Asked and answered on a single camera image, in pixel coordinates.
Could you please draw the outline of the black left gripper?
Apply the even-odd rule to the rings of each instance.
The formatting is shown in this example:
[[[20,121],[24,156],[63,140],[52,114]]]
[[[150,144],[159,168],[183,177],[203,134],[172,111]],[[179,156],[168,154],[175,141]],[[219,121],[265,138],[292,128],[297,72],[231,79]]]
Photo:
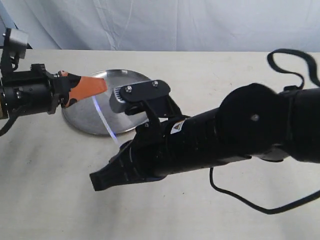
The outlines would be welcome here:
[[[106,91],[104,78],[79,76],[63,70],[52,74],[42,63],[32,64],[26,71],[16,71],[7,65],[2,67],[2,117],[54,114],[58,105],[68,108]]]

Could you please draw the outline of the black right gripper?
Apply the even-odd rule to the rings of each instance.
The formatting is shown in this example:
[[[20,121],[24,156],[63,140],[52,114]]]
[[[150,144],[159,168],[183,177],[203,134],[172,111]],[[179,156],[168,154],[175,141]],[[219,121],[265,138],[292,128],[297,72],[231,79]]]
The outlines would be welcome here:
[[[145,112],[147,123],[136,128],[133,140],[123,143],[108,164],[89,174],[93,189],[151,183],[167,175],[195,169],[191,119],[172,99],[132,103],[126,113]]]

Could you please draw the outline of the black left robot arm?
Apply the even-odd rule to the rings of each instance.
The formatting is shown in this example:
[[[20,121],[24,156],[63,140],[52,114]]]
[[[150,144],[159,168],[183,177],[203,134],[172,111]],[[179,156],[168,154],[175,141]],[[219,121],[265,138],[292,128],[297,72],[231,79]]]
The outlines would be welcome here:
[[[57,107],[73,104],[99,95],[108,87],[103,78],[79,76],[67,71],[50,73],[42,63],[34,63],[29,70],[18,71],[19,56],[11,57],[3,49],[0,59],[0,118],[7,122],[0,129],[6,134],[21,116],[47,113]]]

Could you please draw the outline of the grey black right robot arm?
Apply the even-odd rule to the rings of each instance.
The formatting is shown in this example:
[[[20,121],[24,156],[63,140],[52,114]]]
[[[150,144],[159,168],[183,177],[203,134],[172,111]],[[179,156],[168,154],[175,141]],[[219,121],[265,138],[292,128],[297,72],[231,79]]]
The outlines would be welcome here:
[[[168,175],[223,166],[257,157],[279,162],[292,157],[320,161],[320,91],[286,89],[276,93],[258,83],[229,93],[218,108],[189,117],[160,80],[114,89],[115,113],[146,113],[102,169],[89,175],[95,191],[154,182]]]

